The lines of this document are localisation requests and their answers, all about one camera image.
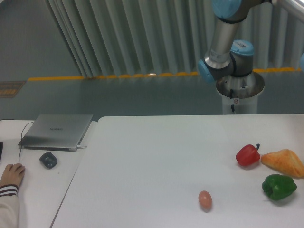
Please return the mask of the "person's bare hand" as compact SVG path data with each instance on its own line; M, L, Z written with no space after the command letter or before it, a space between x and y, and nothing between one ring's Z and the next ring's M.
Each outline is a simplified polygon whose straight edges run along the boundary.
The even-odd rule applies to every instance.
M8 164L2 174L0 186L14 185L19 188L25 175L25 166L21 163Z

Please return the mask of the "forearm in white sleeve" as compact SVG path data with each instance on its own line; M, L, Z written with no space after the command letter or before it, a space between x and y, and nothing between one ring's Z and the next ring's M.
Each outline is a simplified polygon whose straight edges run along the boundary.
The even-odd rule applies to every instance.
M17 228L19 220L18 187L4 185L0 188L0 227Z

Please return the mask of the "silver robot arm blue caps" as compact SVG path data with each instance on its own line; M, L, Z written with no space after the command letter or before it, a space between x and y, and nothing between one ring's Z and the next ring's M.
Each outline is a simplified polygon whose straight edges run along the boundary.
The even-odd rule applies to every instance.
M268 0L213 0L218 18L209 50L198 62L202 78L212 83L226 76L249 77L253 71L253 45L244 41L245 50L233 44L237 29L251 8L270 3Z

